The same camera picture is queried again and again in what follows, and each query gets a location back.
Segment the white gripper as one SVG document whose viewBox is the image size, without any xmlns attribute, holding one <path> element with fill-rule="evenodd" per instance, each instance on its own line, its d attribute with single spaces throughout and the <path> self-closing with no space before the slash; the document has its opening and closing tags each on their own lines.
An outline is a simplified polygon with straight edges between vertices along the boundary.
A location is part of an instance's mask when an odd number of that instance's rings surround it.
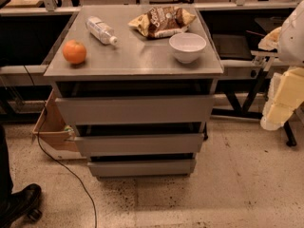
<svg viewBox="0 0 304 228">
<path fill-rule="evenodd" d="M 303 103 L 304 68 L 292 67 L 283 74 L 275 72 L 262 111 L 261 127 L 269 131 L 278 130 Z"/>
</svg>

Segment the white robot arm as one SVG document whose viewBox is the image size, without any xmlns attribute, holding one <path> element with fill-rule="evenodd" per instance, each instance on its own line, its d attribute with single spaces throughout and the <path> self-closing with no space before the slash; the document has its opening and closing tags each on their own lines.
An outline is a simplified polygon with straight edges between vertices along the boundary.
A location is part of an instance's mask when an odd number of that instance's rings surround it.
<svg viewBox="0 0 304 228">
<path fill-rule="evenodd" d="M 265 130 L 277 130 L 304 103 L 304 1 L 281 27 L 259 42 L 258 48 L 276 49 L 278 59 L 290 67 L 283 74 L 274 74 L 260 120 Z"/>
</svg>

